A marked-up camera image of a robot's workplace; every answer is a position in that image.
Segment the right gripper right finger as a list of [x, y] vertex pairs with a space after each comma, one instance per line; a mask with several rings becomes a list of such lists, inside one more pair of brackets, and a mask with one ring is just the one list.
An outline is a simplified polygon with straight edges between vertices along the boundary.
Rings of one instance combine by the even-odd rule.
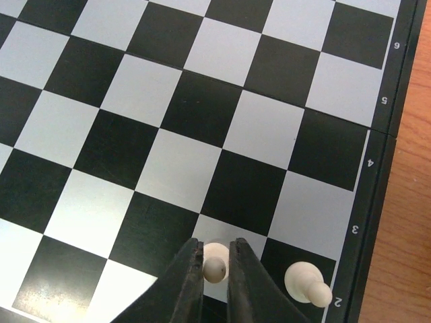
[[280, 291], [244, 238], [230, 242], [228, 322], [309, 322]]

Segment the white pawn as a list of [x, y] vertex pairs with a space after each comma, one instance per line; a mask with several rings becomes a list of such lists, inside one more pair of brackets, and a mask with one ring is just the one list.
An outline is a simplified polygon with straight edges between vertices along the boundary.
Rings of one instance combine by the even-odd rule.
[[229, 248], [218, 240], [203, 246], [203, 276], [209, 283], [217, 284], [229, 275]]
[[300, 303], [325, 308], [333, 299], [332, 290], [324, 282], [321, 271], [310, 262], [290, 265], [284, 275], [284, 285], [288, 294]]

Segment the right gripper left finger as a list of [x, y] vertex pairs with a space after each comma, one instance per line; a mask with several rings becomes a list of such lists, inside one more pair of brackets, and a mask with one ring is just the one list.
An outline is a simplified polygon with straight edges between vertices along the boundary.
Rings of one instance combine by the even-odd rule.
[[113, 321], [200, 322], [203, 288], [203, 243], [191, 238], [166, 272]]

